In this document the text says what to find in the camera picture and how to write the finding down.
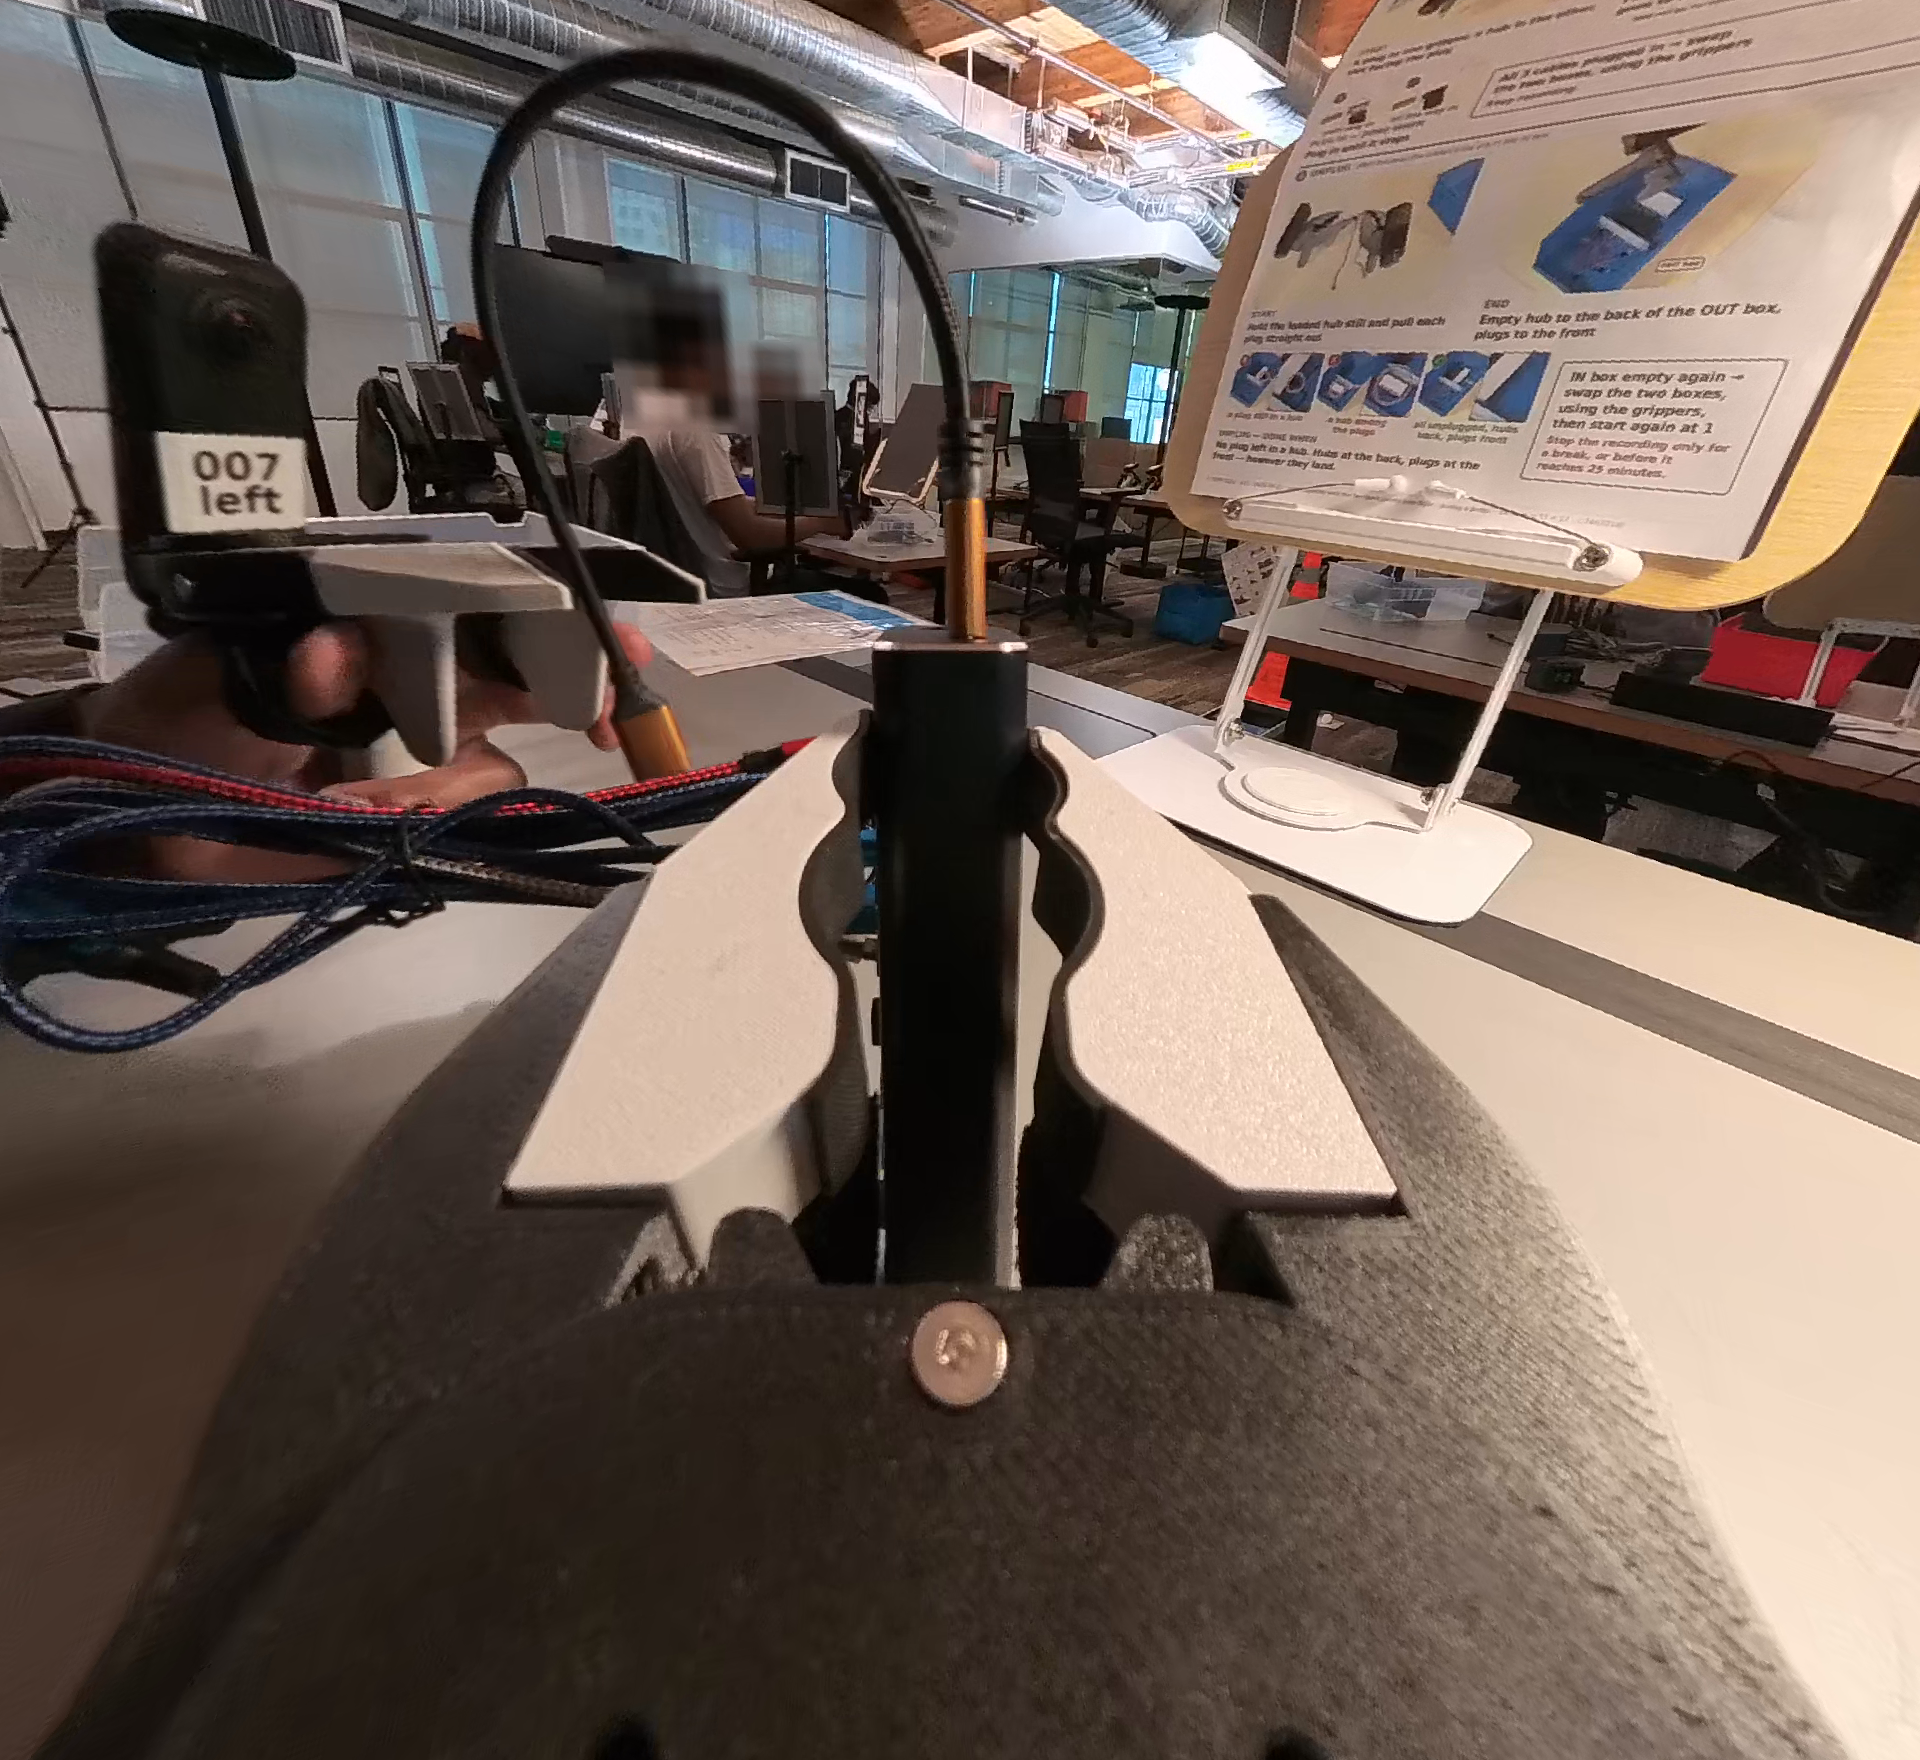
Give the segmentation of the clear storage box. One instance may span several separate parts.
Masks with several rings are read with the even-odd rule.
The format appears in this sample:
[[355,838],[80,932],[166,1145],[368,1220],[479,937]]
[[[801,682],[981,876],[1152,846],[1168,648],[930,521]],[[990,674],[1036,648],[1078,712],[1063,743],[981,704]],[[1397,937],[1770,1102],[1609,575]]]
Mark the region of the clear storage box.
[[1488,579],[1330,559],[1327,608],[1371,624],[1454,624],[1479,612]]

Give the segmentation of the person's left hand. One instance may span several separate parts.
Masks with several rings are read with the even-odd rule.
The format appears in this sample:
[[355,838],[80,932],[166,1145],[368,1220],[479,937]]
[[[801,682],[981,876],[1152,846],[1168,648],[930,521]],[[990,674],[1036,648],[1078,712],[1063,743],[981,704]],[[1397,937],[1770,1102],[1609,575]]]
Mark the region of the person's left hand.
[[[373,641],[355,621],[306,632],[288,659],[288,703],[306,721],[349,717],[368,691]],[[222,691],[221,650],[198,638],[166,641],[123,678],[85,695],[80,736],[130,747],[182,764],[201,764],[236,780],[313,790],[368,811],[448,811],[527,784],[523,765],[494,747],[494,731],[532,726],[539,712],[532,691],[459,668],[459,747],[448,764],[374,780],[323,780],[321,747],[249,731]]]

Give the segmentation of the black usb hub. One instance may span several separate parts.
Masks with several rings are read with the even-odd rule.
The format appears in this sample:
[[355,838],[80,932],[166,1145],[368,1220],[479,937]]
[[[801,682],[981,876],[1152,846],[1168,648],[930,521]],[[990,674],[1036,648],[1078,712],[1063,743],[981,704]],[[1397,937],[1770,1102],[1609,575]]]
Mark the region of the black usb hub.
[[911,627],[872,678],[881,1275],[997,1291],[1016,1267],[1026,655]]

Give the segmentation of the grey monitor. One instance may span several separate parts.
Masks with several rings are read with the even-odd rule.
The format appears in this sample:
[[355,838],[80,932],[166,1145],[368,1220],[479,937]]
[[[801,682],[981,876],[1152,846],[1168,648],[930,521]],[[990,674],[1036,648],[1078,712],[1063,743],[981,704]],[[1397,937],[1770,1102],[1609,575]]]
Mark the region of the grey monitor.
[[841,450],[830,390],[757,398],[757,513],[775,521],[841,513]]

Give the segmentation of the grey tilted board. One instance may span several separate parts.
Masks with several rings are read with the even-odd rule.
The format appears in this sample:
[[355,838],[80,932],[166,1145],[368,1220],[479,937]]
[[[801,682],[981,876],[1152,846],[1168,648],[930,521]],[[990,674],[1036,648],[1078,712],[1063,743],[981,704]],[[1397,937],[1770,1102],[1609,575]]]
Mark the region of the grey tilted board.
[[861,496],[876,505],[927,504],[938,480],[943,424],[943,386],[915,381],[861,468]]

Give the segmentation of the blue white paper sheet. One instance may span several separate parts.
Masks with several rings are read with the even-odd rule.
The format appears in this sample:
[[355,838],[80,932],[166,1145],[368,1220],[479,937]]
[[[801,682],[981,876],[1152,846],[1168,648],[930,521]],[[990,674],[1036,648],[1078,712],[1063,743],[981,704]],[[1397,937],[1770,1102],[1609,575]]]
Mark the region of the blue white paper sheet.
[[706,600],[614,600],[655,659],[687,674],[721,674],[870,648],[927,621],[841,590],[744,593]]

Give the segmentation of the black monitor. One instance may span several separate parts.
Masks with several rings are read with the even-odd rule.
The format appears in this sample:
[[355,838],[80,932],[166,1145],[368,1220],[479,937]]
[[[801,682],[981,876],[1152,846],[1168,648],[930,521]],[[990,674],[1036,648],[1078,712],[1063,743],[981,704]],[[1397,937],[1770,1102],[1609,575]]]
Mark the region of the black monitor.
[[636,365],[653,340],[644,284],[653,256],[566,244],[561,253],[490,247],[494,344],[502,352],[532,415],[588,420],[605,377]]

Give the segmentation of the black floor lamp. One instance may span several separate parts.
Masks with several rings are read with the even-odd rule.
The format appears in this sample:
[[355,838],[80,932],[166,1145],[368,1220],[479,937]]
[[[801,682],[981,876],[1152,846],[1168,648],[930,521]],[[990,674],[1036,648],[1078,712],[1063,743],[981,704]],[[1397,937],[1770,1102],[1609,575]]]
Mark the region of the black floor lamp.
[[285,85],[297,77],[297,61],[236,27],[198,20],[188,13],[170,13],[142,3],[118,3],[106,11],[109,30],[171,66],[195,72],[207,91],[209,119],[221,138],[221,154],[227,166],[227,186],[232,190],[236,212],[242,220],[242,236],[249,253],[274,261],[270,229],[254,186],[254,170],[236,128],[228,82],[248,85]]

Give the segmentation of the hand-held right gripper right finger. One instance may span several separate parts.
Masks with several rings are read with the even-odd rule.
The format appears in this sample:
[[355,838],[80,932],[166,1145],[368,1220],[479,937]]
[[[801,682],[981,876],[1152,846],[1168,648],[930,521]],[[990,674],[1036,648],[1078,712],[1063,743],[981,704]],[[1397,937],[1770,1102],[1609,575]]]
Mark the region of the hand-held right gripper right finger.
[[1400,1185],[1246,888],[1063,731],[1026,743],[1032,912],[1057,971],[1023,1283],[1097,1283],[1144,1220],[1219,1256],[1246,1216],[1392,1216]]

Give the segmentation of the orange traffic cone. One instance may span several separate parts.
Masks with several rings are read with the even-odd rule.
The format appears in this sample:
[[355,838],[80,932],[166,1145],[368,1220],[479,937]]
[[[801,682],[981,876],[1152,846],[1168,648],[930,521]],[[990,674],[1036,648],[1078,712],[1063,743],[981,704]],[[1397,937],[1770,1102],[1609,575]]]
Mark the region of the orange traffic cone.
[[[1309,550],[1291,575],[1286,583],[1286,603],[1291,600],[1317,600],[1327,590],[1327,555]],[[1284,668],[1286,668],[1286,650],[1276,648],[1276,641],[1268,641],[1256,673],[1249,678],[1246,690],[1246,709],[1274,709],[1274,712],[1286,712],[1286,698],[1284,698]]]

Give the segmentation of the red bin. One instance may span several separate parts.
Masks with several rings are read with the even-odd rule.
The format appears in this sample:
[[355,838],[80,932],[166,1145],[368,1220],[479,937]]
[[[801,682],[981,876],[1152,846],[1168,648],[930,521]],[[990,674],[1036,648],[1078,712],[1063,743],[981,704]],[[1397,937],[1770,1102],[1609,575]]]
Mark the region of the red bin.
[[1763,698],[1801,698],[1817,645],[1817,627],[1778,627],[1759,612],[1737,612],[1716,621],[1698,682]]

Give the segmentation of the work table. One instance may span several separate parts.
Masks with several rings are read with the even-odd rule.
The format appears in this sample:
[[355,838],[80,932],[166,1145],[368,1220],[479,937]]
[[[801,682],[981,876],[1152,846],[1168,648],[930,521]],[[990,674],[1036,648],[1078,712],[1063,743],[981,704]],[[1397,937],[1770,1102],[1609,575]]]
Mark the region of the work table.
[[[827,533],[801,539],[796,555],[814,568],[838,568],[858,578],[897,579],[897,578],[927,578],[943,593],[946,590],[946,542],[943,539],[911,539],[911,542],[861,542],[861,539],[835,539]],[[1040,557],[1036,542],[1019,539],[983,539],[983,570],[997,575],[1016,565]]]
[[[1284,600],[1265,648],[1364,685],[1483,704],[1508,662],[1515,621],[1368,621],[1327,600]],[[1515,757],[1521,726],[1551,731],[1569,771],[1615,790],[1732,780],[1797,785],[1917,811],[1917,731],[1854,740],[1841,717],[1797,698],[1725,685],[1671,685],[1639,703],[1611,695],[1620,662],[1579,662],[1579,685],[1549,691],[1523,678],[1504,695],[1483,761]]]

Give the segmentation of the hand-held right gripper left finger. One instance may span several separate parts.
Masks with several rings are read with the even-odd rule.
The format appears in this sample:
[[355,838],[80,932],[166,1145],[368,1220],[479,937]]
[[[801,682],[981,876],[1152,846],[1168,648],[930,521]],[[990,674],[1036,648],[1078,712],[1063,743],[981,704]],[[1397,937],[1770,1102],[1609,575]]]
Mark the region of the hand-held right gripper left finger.
[[511,1163],[512,1202],[666,1202],[706,1262],[730,1211],[796,1220],[858,1173],[861,731],[827,726],[655,868]]

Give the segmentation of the black office chair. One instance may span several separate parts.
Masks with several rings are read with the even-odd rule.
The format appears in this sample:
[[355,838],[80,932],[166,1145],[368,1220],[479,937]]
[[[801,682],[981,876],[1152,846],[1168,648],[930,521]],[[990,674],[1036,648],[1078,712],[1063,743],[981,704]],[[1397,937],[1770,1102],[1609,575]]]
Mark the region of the black office chair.
[[1036,555],[1019,568],[1019,638],[1040,612],[1060,612],[1096,645],[1107,627],[1137,633],[1122,600],[1107,593],[1114,559],[1114,498],[1080,484],[1080,453],[1063,424],[1019,423],[1026,505],[1019,537]]

